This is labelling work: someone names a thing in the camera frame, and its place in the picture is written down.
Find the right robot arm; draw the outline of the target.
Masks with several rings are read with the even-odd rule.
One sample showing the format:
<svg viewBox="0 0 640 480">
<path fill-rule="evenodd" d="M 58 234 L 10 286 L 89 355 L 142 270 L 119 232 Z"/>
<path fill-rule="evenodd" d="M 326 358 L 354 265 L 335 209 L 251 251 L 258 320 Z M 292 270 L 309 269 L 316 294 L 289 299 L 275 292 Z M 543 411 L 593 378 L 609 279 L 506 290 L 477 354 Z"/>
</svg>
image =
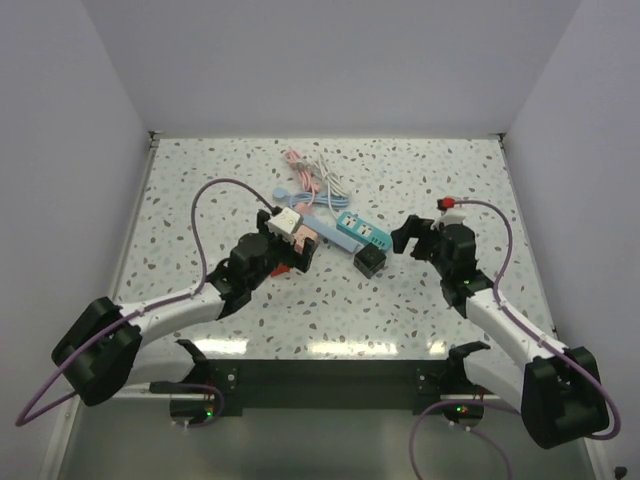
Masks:
<svg viewBox="0 0 640 480">
<path fill-rule="evenodd" d="M 487 333 L 519 370 L 494 373 L 459 347 L 454 353 L 461 359 L 445 369 L 452 390 L 466 393 L 478 385 L 499 396 L 544 449 L 619 433 L 620 414 L 601 385 L 593 354 L 547 335 L 502 297 L 497 282 L 478 268 L 475 234 L 460 217 L 411 215 L 391 238 L 397 254 L 411 239 L 417 241 L 411 255 L 433 265 L 447 304 Z"/>
</svg>

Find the teal power strip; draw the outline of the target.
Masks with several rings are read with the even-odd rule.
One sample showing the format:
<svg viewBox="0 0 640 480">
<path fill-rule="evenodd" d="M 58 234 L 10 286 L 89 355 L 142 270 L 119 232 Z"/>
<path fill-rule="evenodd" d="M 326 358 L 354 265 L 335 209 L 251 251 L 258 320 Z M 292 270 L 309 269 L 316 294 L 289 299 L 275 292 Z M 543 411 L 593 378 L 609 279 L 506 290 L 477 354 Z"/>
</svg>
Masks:
<svg viewBox="0 0 640 480">
<path fill-rule="evenodd" d="M 391 235 L 362 219 L 358 214 L 344 211 L 336 220 L 336 228 L 362 245 L 372 244 L 382 251 L 392 247 Z"/>
</svg>

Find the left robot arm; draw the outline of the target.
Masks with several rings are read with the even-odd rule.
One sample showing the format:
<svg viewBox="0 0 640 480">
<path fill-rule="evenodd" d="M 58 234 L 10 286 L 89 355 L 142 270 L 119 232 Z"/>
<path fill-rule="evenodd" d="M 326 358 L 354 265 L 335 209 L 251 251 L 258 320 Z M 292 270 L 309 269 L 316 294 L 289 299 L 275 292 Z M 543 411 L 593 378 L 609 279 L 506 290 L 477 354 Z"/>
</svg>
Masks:
<svg viewBox="0 0 640 480">
<path fill-rule="evenodd" d="M 207 368 L 193 358 L 175 365 L 143 361 L 147 345 L 200 323 L 228 317 L 281 265 L 307 272 L 316 244 L 297 244 L 303 217 L 290 209 L 257 214 L 257 229 L 243 235 L 229 256 L 196 285 L 153 300 L 117 305 L 92 301 L 53 349 L 54 364 L 88 406 L 123 387 L 167 380 L 185 392 L 200 390 Z"/>
</svg>

